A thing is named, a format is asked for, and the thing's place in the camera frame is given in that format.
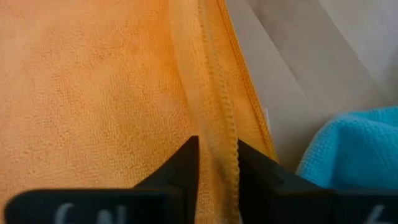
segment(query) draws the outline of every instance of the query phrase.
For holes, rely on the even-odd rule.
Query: fabric texture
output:
[[[398,106],[337,116],[315,136],[298,175],[328,189],[396,189]]]
[[[0,1],[0,202],[131,188],[200,137],[197,223],[238,222],[237,139],[276,159],[223,0]]]

